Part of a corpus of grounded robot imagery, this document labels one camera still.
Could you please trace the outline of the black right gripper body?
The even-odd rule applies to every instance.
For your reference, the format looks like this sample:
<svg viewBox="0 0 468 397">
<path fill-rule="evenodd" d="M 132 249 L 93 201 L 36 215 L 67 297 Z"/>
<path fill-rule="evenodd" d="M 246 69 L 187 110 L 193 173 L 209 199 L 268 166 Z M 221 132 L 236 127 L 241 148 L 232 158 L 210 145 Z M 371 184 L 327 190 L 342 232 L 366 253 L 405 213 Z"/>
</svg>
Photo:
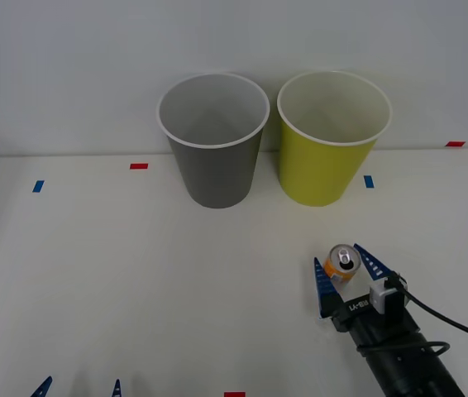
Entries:
<svg viewBox="0 0 468 397">
<path fill-rule="evenodd" d="M 393 320 L 379 314 L 367 294 L 344 302 L 331 316 L 338 332 L 348 332 L 357 347 L 403 345 L 421 341 L 420 328 L 406 308 Z"/>
</svg>

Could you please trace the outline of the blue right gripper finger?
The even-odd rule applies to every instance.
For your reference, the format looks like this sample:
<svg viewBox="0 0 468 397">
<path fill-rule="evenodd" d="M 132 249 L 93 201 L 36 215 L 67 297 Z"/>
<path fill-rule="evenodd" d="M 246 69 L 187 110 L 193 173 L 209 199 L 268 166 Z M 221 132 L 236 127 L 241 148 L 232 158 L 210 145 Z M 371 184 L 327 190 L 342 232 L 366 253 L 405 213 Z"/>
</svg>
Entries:
<svg viewBox="0 0 468 397">
<path fill-rule="evenodd" d="M 375 282 L 379 281 L 385 284 L 393 271 L 359 244 L 355 243 L 353 247 L 358 252 L 364 267 L 370 275 L 370 278 Z"/>
<path fill-rule="evenodd" d="M 314 275 L 318 295 L 318 307 L 321 318 L 331 317 L 343 304 L 340 294 L 326 274 L 319 259 L 313 258 Z"/>
</svg>

